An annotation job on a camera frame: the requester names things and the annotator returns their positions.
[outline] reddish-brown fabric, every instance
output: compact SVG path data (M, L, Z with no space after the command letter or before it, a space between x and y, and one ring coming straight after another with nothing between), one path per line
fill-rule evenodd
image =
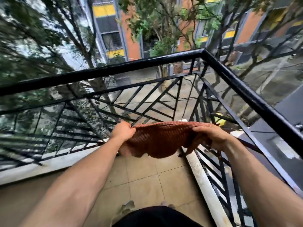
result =
M120 148L122 153L141 157L147 153L153 158L173 155L181 146L190 154L200 143L210 145L211 140L203 133L192 130L195 126L206 126L203 122L157 122L134 126L136 133Z

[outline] building facade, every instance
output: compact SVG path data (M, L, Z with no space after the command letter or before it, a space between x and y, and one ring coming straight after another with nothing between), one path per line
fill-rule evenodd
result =
M237 64L245 63L251 58L250 53L253 49L253 44L257 39L263 39L266 33L283 19L284 14L290 10L292 2L293 0L279 0L266 13L256 13L249 10L244 14L234 44L234 50L239 51L241 54L237 59ZM182 8L188 7L187 0L177 0L177 4ZM157 41L156 36L154 39L149 38L146 40L144 37L141 37L140 41L132 40L131 30L128 28L126 22L127 16L119 9L117 0L94 0L92 9L94 18L90 20L95 22L98 32L97 45L105 63L108 63L115 55L120 55L125 61L133 61L150 56L149 50ZM195 40L199 42L200 47L207 47L211 40L212 32L208 35L205 30L206 23L205 20L197 22L195 29ZM259 34L258 29L261 24L264 27ZM302 24L303 18L291 22L274 34L269 41L273 44L278 43L279 38L285 38L301 27ZM236 23L223 34L223 50L227 51L229 49L232 38L235 35L235 28ZM187 49L184 46L183 38L180 38L178 48L175 51L184 51Z

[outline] textured fabric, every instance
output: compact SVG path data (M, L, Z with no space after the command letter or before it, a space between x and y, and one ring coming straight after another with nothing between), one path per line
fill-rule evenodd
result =
M205 126L203 122L157 122L134 126L136 133L120 148L121 152L141 157L147 153L153 158L165 158L173 155L181 146L190 154L200 143L211 144L203 133L192 130L195 126Z
M179 211L152 206L127 214L112 227L202 227Z

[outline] right hand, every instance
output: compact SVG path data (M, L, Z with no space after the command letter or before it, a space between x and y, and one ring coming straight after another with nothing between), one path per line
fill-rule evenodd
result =
M212 123L207 123L204 126L193 127L193 131L207 134L207 136L212 140L211 148L219 151L225 151L228 142L237 140L234 136Z

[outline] left arm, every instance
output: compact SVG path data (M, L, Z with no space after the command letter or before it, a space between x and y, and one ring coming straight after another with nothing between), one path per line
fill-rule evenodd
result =
M108 142L58 177L21 226L82 226L104 187L117 151L135 131L125 121L117 124Z

